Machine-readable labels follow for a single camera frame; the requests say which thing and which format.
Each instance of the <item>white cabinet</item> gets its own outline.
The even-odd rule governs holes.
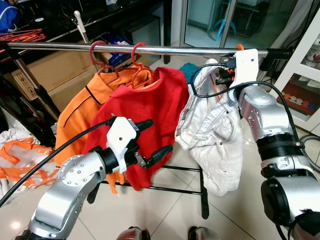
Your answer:
[[[290,106],[294,123],[316,135],[320,133],[320,88],[314,86],[320,86],[320,70],[317,69],[320,64],[310,66],[306,63],[305,56],[310,53],[312,46],[315,46],[314,42],[319,34],[320,10],[275,83],[275,87],[282,91]],[[317,62],[319,55],[313,52],[312,56],[314,62]],[[278,97],[273,90],[271,94]]]

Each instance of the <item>orange shirt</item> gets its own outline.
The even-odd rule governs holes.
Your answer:
[[[129,84],[136,71],[136,67],[125,68],[118,72],[119,78],[108,85],[106,83],[117,77],[116,73],[100,73],[100,75],[96,73],[87,86],[71,100],[59,116],[55,148],[59,148],[66,141],[88,129],[96,113],[109,99],[110,95],[120,85]],[[146,72],[138,74],[134,80],[134,85],[141,84],[146,78]],[[82,154],[87,138],[88,135],[86,134],[54,157],[57,166],[60,167],[72,156]]]

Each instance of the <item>orange bag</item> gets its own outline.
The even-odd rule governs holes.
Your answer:
[[[33,141],[34,139],[29,137],[4,144],[0,150],[0,179],[17,182],[52,153],[53,149],[51,147],[33,144]],[[59,169],[56,168],[56,163],[52,159],[35,172],[23,185],[34,188],[54,182],[58,177],[58,172]]]

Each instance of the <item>red hanger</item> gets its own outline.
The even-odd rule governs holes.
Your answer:
[[[94,55],[93,55],[93,50],[94,50],[95,46],[97,46],[97,45],[99,45],[99,44],[106,44],[106,43],[105,43],[104,41],[101,41],[101,40],[93,42],[93,43],[91,44],[91,46],[90,46],[90,49],[89,49],[89,55],[90,55],[91,61],[92,61],[92,63],[93,63],[94,65],[100,65],[100,66],[102,67],[102,68],[98,71],[98,75],[100,75],[100,73],[101,73],[102,71],[106,70],[106,69],[112,69],[112,70],[115,72],[116,78],[105,83],[105,84],[110,84],[110,83],[114,82],[115,80],[117,80],[117,79],[119,78],[119,72],[118,72],[118,70],[117,70],[114,66],[106,65],[106,64],[105,64],[104,62],[102,62],[102,61],[97,61],[97,60],[95,60]]]
[[[134,45],[134,47],[132,49],[132,52],[131,52],[131,61],[132,61],[133,65],[139,67],[139,70],[133,75],[133,78],[131,80],[131,85],[132,85],[133,89],[136,89],[136,88],[139,88],[141,86],[144,86],[145,84],[151,83],[154,80],[153,79],[153,74],[154,73],[152,72],[152,70],[150,68],[144,66],[143,63],[137,63],[135,61],[135,51],[136,51],[137,47],[145,46],[145,45],[146,44],[144,42],[138,42],[136,45]],[[135,77],[143,70],[147,70],[150,73],[151,77],[150,77],[149,80],[139,84],[138,86],[135,86],[135,84],[134,84]]]

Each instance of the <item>cardboard box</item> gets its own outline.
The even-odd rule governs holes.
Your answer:
[[[80,51],[59,51],[28,64],[35,79],[47,91],[51,91],[92,66],[89,54]],[[27,99],[33,100],[38,97],[20,69],[13,71],[11,76],[12,78],[8,77],[8,80],[18,86]]]
[[[96,73],[94,66],[82,72],[78,76],[73,77],[69,81],[48,92],[54,104],[62,112],[68,103],[90,82]]]

